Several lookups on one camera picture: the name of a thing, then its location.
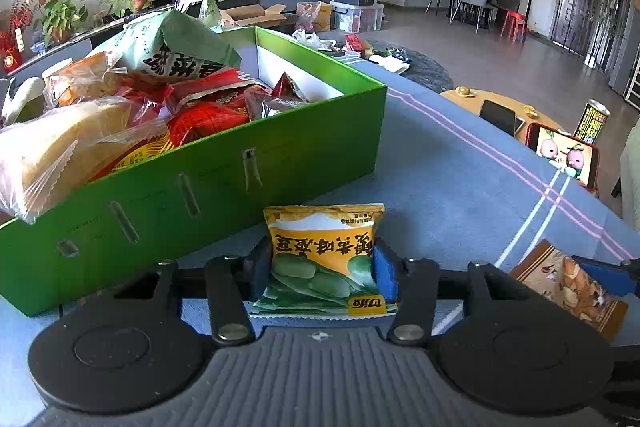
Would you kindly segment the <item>brown mushroom snack bag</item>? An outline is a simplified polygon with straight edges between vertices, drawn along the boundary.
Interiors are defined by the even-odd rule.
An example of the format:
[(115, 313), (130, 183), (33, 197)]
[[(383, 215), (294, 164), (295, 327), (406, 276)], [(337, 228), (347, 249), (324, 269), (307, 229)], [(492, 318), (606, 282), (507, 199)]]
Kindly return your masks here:
[(589, 324), (610, 343), (622, 327), (627, 303), (615, 298), (582, 266), (548, 241), (540, 242), (511, 277)]

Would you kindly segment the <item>blue striped cloth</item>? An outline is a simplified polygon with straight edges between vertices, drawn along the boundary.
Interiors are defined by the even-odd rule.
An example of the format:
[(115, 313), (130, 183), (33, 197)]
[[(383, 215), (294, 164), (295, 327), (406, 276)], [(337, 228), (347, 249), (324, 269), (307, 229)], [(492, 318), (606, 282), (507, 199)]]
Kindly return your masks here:
[[(510, 269), (541, 241), (608, 262), (638, 256), (632, 228), (518, 141), (404, 78), (381, 83), (386, 99), (373, 171), (303, 204), (380, 202), (382, 239), (398, 254), (446, 268), (484, 260)], [(264, 219), (177, 260), (200, 265), (242, 255), (262, 233)], [(25, 425), (40, 413), (28, 347), (73, 301), (29, 317), (1, 294), (3, 425)]]

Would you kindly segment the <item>yellow green bean snack bag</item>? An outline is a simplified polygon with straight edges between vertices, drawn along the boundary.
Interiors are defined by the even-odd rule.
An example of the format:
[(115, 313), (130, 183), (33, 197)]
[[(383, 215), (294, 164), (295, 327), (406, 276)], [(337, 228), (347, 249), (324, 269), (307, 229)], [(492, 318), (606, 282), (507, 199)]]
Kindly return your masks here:
[(262, 317), (360, 319), (397, 311), (393, 275), (376, 269), (382, 204), (272, 206), (270, 277), (252, 313)]

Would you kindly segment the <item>red plastic stool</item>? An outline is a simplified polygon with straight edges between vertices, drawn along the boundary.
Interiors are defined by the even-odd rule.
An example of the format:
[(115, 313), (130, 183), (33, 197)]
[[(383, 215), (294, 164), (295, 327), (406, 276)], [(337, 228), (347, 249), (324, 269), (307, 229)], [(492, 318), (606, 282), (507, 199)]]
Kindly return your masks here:
[(512, 42), (525, 42), (527, 35), (526, 17), (515, 11), (506, 11), (500, 36), (507, 36)]

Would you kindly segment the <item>dark round rug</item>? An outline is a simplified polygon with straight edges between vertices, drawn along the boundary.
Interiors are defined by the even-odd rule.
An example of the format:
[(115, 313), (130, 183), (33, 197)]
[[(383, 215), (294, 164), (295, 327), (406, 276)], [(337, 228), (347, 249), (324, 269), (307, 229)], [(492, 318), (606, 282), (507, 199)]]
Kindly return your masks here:
[(345, 43), (340, 44), (340, 50), (345, 53), (347, 65), (369, 77), (381, 82), (394, 82), (402, 77), (436, 93), (454, 89), (454, 80), (448, 70), (422, 52), (371, 38), (362, 39), (361, 43), (364, 51), (359, 58)]

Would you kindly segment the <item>green cardboard box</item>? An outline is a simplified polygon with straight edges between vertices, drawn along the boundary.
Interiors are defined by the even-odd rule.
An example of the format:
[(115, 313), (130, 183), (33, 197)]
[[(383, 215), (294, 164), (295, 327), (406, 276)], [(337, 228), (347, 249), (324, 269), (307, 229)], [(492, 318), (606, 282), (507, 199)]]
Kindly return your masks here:
[(34, 223), (1, 228), (1, 294), (34, 315), (164, 259), (198, 251), (371, 173), (383, 83), (285, 35), (235, 29), (226, 40), (265, 80), (290, 76), (308, 104), (183, 145), (81, 187)]

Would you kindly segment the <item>black smartphone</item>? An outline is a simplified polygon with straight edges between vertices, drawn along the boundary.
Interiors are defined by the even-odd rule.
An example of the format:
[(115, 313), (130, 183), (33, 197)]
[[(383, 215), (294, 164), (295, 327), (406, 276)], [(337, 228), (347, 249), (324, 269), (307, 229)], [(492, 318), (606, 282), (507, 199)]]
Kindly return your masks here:
[(490, 100), (483, 102), (480, 118), (511, 136), (517, 136), (525, 124), (525, 120), (518, 117), (513, 109)]

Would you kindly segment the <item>sliced bread loaf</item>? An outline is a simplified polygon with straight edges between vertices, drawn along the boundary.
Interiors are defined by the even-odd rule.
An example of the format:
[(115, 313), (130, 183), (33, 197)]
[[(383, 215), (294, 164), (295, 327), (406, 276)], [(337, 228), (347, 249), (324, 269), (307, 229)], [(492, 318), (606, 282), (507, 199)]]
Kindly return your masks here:
[(146, 139), (163, 118), (121, 96), (50, 109), (1, 130), (1, 211), (30, 225)]

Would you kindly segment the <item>tablet in red case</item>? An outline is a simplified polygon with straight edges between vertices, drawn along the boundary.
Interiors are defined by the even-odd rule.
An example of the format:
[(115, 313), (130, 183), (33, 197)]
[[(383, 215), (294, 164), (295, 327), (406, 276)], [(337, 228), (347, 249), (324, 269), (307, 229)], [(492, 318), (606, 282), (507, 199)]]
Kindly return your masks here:
[(590, 192), (596, 191), (600, 152), (594, 145), (543, 124), (527, 127), (526, 146), (565, 176)]

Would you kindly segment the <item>red flower decoration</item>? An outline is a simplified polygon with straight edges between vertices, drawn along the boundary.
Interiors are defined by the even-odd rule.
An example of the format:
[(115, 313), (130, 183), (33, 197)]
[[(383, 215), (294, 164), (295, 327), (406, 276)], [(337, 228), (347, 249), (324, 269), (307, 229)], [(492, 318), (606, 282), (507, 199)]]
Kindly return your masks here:
[(1, 12), (1, 62), (6, 74), (23, 63), (26, 30), (35, 23), (46, 0), (14, 0)]

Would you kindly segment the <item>red snack bag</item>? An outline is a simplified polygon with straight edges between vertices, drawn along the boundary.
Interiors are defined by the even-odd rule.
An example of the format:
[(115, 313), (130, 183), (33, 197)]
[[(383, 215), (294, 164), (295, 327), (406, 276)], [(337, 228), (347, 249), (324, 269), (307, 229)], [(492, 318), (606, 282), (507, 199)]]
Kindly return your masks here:
[(178, 79), (130, 74), (118, 94), (140, 105), (135, 122), (162, 118), (172, 146), (250, 122), (247, 95), (270, 95), (263, 82), (236, 68), (223, 68), (203, 78)]

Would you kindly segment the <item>open cardboard box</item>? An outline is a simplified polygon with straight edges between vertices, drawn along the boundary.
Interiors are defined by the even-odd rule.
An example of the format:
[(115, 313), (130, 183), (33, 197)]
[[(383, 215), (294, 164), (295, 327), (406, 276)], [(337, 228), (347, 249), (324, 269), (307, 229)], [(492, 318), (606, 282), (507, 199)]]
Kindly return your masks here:
[(277, 27), (288, 18), (283, 14), (285, 4), (275, 4), (265, 9), (260, 4), (237, 6), (228, 10), (221, 10), (222, 26), (231, 27)]

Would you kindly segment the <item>light green snack bag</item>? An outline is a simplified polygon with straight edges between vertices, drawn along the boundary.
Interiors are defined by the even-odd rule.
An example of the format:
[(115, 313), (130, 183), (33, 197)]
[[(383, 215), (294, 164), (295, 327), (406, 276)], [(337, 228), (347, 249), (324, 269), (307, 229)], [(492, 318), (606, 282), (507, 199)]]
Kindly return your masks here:
[(135, 18), (92, 52), (105, 53), (112, 66), (129, 74), (157, 79), (200, 79), (241, 65), (240, 54), (221, 35), (176, 10)]

